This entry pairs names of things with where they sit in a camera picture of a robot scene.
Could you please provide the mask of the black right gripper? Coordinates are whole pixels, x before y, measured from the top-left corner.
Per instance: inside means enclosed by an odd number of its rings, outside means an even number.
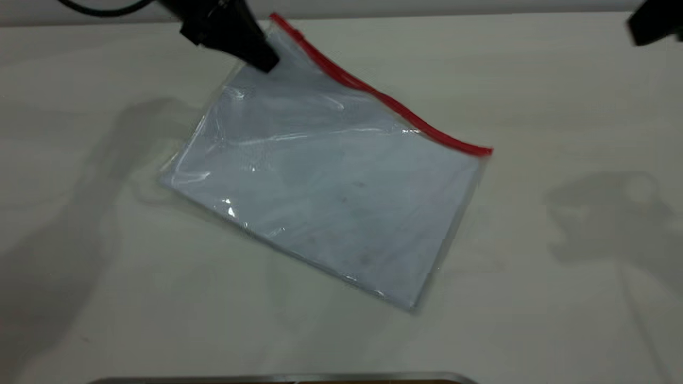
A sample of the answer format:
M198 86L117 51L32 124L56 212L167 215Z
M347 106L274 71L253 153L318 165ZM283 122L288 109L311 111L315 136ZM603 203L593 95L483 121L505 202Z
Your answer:
M682 1L645 1L627 19L635 46L646 46L674 36L682 41Z

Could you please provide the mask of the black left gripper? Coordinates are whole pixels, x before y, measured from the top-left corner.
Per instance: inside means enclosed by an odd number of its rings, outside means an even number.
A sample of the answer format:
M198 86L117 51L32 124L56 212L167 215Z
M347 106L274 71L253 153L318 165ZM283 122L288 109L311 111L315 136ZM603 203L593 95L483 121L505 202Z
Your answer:
M160 1L180 20L180 33L197 46L232 52L262 73L280 57L267 41L246 1Z

